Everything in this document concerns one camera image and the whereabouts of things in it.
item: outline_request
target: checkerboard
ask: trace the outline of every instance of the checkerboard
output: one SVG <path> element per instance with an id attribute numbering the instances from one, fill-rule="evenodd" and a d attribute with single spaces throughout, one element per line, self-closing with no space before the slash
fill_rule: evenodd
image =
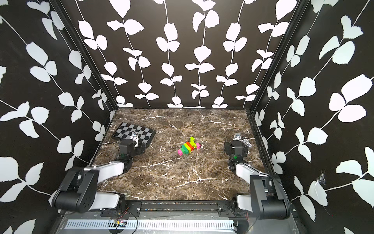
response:
<path id="1" fill-rule="evenodd" d="M 153 129 L 122 122 L 114 132 L 112 138 L 117 140 L 129 139 L 131 132 L 138 133 L 138 144 L 141 145 L 142 143 L 145 143 L 146 148 L 149 147 L 154 135 L 156 134 L 156 131 Z"/>

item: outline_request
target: wall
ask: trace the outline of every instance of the wall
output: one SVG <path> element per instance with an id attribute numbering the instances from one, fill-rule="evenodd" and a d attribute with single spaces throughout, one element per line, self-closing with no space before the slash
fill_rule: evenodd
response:
<path id="1" fill-rule="evenodd" d="M 250 106 L 297 1 L 62 3 L 119 107 L 241 109 Z"/>
<path id="2" fill-rule="evenodd" d="M 372 233 L 374 1 L 311 1 L 255 109 L 311 234 Z"/>
<path id="3" fill-rule="evenodd" d="M 48 2 L 0 0 L 0 233 L 47 233 L 114 111 Z"/>

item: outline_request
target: marble tabletop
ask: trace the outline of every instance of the marble tabletop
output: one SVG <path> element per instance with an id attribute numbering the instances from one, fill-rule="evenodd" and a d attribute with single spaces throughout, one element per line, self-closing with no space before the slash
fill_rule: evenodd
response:
<path id="1" fill-rule="evenodd" d="M 157 131 L 145 154 L 137 155 L 129 172 L 98 184 L 98 191 L 118 192 L 131 200 L 230 200 L 249 193 L 249 185 L 227 168 L 223 143 L 234 133 L 249 137 L 244 158 L 264 171 L 245 110 L 119 109 L 94 160 L 114 160 L 119 142 L 111 138 L 122 123 Z M 190 136 L 201 144 L 188 155 L 177 150 Z"/>

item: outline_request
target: colorful block toy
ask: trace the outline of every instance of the colorful block toy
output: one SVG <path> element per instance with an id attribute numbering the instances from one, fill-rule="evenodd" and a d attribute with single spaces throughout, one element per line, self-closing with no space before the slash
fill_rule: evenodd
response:
<path id="1" fill-rule="evenodd" d="M 189 153 L 191 153 L 193 150 L 194 150 L 194 148 L 196 148 L 196 149 L 200 149 L 200 144 L 199 143 L 195 143 L 195 138 L 193 138 L 193 137 L 190 137 L 190 142 L 186 142 L 186 143 L 184 143 L 183 145 L 182 145 L 182 148 L 180 148 L 179 150 L 178 150 L 178 154 L 180 155 L 180 156 L 182 156 L 183 154 L 189 154 Z"/>

